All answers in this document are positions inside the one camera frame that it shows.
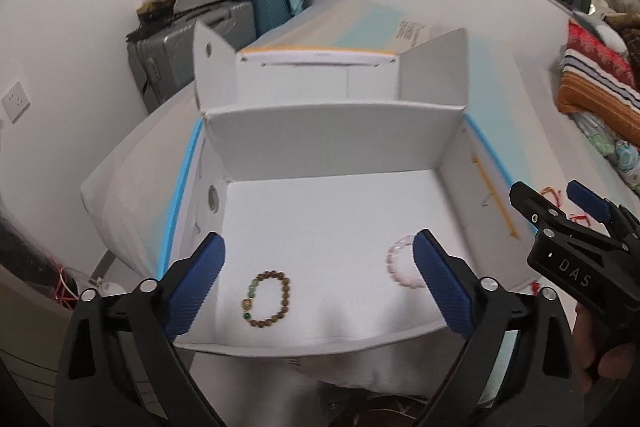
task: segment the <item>blue gripper pad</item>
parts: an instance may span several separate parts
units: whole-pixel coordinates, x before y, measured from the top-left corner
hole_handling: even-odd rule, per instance
[[[593,216],[597,222],[608,223],[610,221],[611,212],[607,201],[580,182],[575,180],[570,182],[566,186],[566,195],[587,214]]]
[[[420,232],[414,239],[414,261],[447,326],[466,339],[474,332],[472,300],[443,258],[440,245]]]
[[[212,235],[212,239],[199,248],[200,255],[169,299],[169,318],[164,324],[164,333],[172,342],[189,331],[225,264],[225,241],[219,235]]]

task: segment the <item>brown beaded bracelet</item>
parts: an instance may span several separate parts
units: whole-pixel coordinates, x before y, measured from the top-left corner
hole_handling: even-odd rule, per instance
[[[251,318],[251,313],[249,313],[249,311],[254,305],[255,289],[258,287],[258,284],[260,284],[260,282],[264,281],[265,279],[277,279],[279,281],[282,281],[282,308],[275,315],[271,315],[270,319],[257,321]],[[253,326],[254,328],[264,328],[275,324],[277,321],[282,320],[289,311],[289,292],[289,277],[285,277],[283,272],[276,272],[276,270],[273,270],[258,274],[258,276],[253,281],[251,281],[248,297],[242,300],[242,310],[244,311],[242,317],[244,317],[244,320],[246,320],[249,325]]]

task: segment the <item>round finger hole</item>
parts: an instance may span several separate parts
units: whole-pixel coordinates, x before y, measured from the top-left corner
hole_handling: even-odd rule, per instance
[[[214,214],[220,210],[220,197],[218,197],[218,191],[213,185],[209,187],[209,209]]]

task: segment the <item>beaded bracelet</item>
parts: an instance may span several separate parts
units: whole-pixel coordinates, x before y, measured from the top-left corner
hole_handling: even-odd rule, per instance
[[[249,313],[249,311],[254,305],[255,289],[258,287],[258,284],[260,284],[260,282],[264,281],[265,279],[277,279],[279,281],[282,281],[282,308],[275,315],[271,315],[270,319],[257,321],[251,318],[251,313]],[[246,320],[254,328],[269,327],[275,324],[277,321],[282,320],[289,311],[289,289],[289,277],[285,277],[283,272],[276,272],[276,270],[273,270],[258,274],[258,276],[253,281],[251,281],[248,297],[242,301],[242,309],[244,310],[244,314],[242,315],[242,317],[244,317],[244,320]]]
[[[400,239],[400,241],[394,243],[393,246],[386,252],[386,271],[388,271],[389,275],[391,275],[391,279],[396,281],[399,285],[404,286],[405,288],[427,288],[427,285],[423,279],[405,278],[402,276],[402,274],[398,273],[398,270],[396,269],[398,252],[402,250],[402,248],[411,247],[413,244],[413,235],[405,235],[402,239]]]

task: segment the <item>pink beaded bracelet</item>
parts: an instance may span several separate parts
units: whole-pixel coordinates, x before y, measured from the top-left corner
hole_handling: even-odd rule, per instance
[[[417,277],[404,277],[402,276],[402,274],[398,273],[398,269],[396,267],[399,251],[406,247],[412,247],[413,244],[413,235],[405,235],[402,239],[394,243],[394,245],[386,252],[386,271],[388,271],[391,275],[391,279],[396,281],[399,285],[404,286],[405,288],[427,288],[427,285],[422,278],[418,279]]]

